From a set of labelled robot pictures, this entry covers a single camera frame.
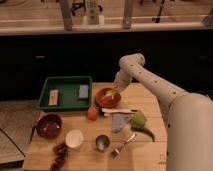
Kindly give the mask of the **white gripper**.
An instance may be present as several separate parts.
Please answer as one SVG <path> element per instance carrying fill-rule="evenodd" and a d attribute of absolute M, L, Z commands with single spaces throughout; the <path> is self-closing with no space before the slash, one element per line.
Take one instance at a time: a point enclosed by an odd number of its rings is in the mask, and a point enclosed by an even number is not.
<path fill-rule="evenodd" d="M 123 71 L 119 71 L 114 80 L 114 86 L 117 91 L 125 90 L 129 84 L 132 82 L 132 77 Z"/>

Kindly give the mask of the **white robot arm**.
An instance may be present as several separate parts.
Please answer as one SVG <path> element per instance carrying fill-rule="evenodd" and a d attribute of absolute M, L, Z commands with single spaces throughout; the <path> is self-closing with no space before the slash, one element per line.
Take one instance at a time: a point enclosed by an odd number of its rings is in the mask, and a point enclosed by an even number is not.
<path fill-rule="evenodd" d="M 144 68 L 141 53 L 119 60 L 116 88 L 136 79 L 169 107 L 166 171 L 213 171 L 213 101 L 190 93 Z"/>

